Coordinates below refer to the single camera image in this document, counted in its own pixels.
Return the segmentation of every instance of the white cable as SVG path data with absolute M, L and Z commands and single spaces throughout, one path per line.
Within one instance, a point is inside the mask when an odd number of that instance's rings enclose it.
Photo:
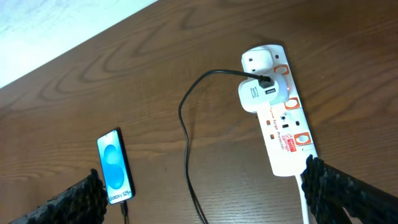
M 305 199 L 305 194 L 301 186 L 303 185 L 303 179 L 301 175 L 296 175 L 298 191 L 300 192 L 300 201 L 301 201 L 301 211 L 303 215 L 303 223 L 310 224 L 310 219 L 308 217 L 308 207 L 307 207 L 307 200 Z

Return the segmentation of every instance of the red label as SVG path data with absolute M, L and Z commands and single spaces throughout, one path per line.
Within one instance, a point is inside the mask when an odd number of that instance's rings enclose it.
M 284 140 L 285 144 L 286 144 L 286 148 L 287 151 L 289 152 L 295 152 L 296 151 L 296 147 L 294 145 L 294 140 L 293 140 L 293 136 L 291 134 L 286 134 L 282 137 L 282 139 Z

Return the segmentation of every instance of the white wall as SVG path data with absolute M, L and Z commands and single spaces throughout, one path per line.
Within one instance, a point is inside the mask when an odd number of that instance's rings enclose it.
M 0 0 L 0 88 L 156 0 Z

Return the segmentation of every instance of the white power strip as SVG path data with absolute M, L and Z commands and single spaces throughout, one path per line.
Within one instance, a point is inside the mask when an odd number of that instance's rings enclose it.
M 317 152 L 284 48 L 263 45 L 250 49 L 242 55 L 242 65 L 245 72 L 272 79 L 263 88 L 258 80 L 248 78 L 239 85 L 239 97 L 246 111 L 258 115 L 274 175 L 296 176 L 303 221 L 309 223 L 300 174 L 307 157 L 317 157 Z

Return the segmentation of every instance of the white charger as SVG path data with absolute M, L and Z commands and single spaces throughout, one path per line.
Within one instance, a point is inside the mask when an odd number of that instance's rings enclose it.
M 280 45 L 255 47 L 242 55 L 242 65 L 245 72 L 272 79 L 261 85 L 248 78 L 239 85 L 239 98 L 247 112 L 257 113 L 274 175 L 296 176 L 303 222 L 309 223 L 300 175 L 307 157 L 317 152 L 285 51 Z

